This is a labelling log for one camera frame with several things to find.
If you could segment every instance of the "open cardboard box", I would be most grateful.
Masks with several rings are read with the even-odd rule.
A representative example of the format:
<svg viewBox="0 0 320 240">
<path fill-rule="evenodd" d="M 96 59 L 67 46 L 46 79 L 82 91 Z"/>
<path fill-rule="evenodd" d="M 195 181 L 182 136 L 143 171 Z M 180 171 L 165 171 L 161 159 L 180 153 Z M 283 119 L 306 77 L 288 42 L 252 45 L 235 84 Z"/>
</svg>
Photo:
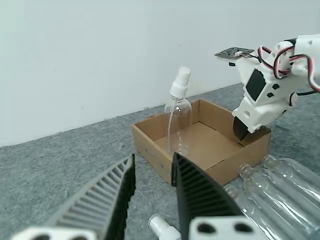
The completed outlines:
<svg viewBox="0 0 320 240">
<path fill-rule="evenodd" d="M 239 141 L 231 112 L 206 100 L 191 103 L 192 145 L 187 158 L 224 185 L 238 176 L 238 168 L 254 166 L 267 154 L 271 131 L 262 127 Z M 167 117 L 161 113 L 132 125 L 136 149 L 171 184 L 172 155 L 167 152 Z"/>
</svg>

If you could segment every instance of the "white bottle cap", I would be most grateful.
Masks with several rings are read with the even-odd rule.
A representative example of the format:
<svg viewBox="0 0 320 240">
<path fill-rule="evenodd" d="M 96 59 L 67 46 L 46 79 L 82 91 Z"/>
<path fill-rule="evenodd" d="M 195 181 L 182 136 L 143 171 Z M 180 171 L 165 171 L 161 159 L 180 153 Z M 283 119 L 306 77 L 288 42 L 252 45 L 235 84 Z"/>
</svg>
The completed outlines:
<svg viewBox="0 0 320 240">
<path fill-rule="evenodd" d="M 158 214 L 150 217 L 148 225 L 158 238 L 160 238 L 162 233 L 170 227 L 170 225 Z"/>
<path fill-rule="evenodd" d="M 181 234 L 158 214 L 150 217 L 148 226 L 159 240 L 181 240 Z"/>
<path fill-rule="evenodd" d="M 176 75 L 170 90 L 170 94 L 173 97 L 183 99 L 186 96 L 190 74 L 191 71 L 189 68 L 185 66 L 179 68 L 178 74 Z"/>
</svg>

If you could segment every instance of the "plastic bottle on side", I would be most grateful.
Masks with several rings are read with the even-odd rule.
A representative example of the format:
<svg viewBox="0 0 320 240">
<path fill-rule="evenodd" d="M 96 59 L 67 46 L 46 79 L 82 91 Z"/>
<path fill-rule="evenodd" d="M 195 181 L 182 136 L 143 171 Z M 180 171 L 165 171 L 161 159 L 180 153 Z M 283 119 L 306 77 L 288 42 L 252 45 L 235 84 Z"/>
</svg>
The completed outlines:
<svg viewBox="0 0 320 240">
<path fill-rule="evenodd" d="M 188 156 L 191 145 L 192 106 L 185 98 L 191 71 L 187 67 L 180 67 L 172 83 L 170 99 L 164 107 L 167 118 L 167 150 L 173 155 L 177 152 Z"/>
<path fill-rule="evenodd" d="M 291 158 L 277 159 L 267 155 L 262 164 L 315 205 L 320 206 L 320 176 Z"/>
<path fill-rule="evenodd" d="M 159 240 L 181 240 L 181 234 L 158 214 L 150 217 L 148 226 Z"/>
<path fill-rule="evenodd" d="M 267 169 L 252 168 L 248 164 L 240 166 L 239 174 L 246 193 L 259 196 L 305 239 L 318 231 L 320 222 L 315 217 L 319 216 L 317 206 L 281 178 Z"/>
<path fill-rule="evenodd" d="M 250 199 L 234 186 L 228 184 L 224 190 L 239 206 L 241 211 L 251 219 L 268 240 L 303 240 L 303 236 L 285 221 L 275 210 L 261 198 Z"/>
</svg>

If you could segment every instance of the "red and white wire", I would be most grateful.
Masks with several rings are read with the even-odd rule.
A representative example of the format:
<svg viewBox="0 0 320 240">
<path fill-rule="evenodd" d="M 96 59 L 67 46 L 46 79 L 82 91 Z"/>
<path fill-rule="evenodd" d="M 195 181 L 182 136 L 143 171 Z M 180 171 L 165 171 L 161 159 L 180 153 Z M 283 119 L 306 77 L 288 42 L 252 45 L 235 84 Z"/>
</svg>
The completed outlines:
<svg viewBox="0 0 320 240">
<path fill-rule="evenodd" d="M 320 92 L 320 85 L 318 83 L 316 83 L 316 81 L 314 79 L 315 62 L 312 57 L 305 55 L 305 54 L 294 55 L 290 58 L 290 63 L 294 63 L 295 61 L 300 60 L 302 58 L 306 58 L 306 60 L 307 60 L 308 82 L 309 82 L 310 87 L 313 90 Z"/>
<path fill-rule="evenodd" d="M 274 62 L 273 62 L 273 75 L 276 79 L 282 79 L 284 76 L 280 76 L 280 71 L 278 71 L 278 66 L 279 66 L 279 58 L 282 54 L 284 54 L 285 52 L 289 51 L 289 50 L 294 50 L 295 47 L 294 46 L 288 46 L 288 47 L 285 47 L 283 49 L 281 49 L 276 57 L 274 58 Z"/>
<path fill-rule="evenodd" d="M 270 54 L 271 53 L 271 50 L 265 46 L 260 46 L 258 48 L 258 56 L 259 58 L 261 59 L 261 62 L 269 69 L 273 70 L 274 69 L 274 66 L 270 65 L 269 63 L 267 63 L 264 59 L 263 59 L 263 51 L 265 51 L 266 53 Z M 289 70 L 279 70 L 279 72 L 281 74 L 287 74 L 289 73 Z"/>
</svg>

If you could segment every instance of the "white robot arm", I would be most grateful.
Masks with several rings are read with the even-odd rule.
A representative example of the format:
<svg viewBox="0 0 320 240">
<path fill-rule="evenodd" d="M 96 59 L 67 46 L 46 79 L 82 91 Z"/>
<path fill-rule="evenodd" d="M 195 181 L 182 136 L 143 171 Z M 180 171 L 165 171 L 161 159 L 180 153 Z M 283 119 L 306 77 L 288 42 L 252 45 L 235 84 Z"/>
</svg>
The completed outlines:
<svg viewBox="0 0 320 240">
<path fill-rule="evenodd" d="M 269 54 L 266 59 L 263 52 Z M 298 95 L 320 92 L 315 82 L 320 76 L 320 68 L 316 68 L 320 63 L 320 34 L 279 42 L 273 50 L 261 46 L 258 57 L 241 51 L 234 55 L 240 57 L 235 64 L 244 85 L 242 102 L 232 112 L 233 131 L 240 140 L 289 110 Z M 296 93 L 305 79 L 313 90 Z"/>
</svg>

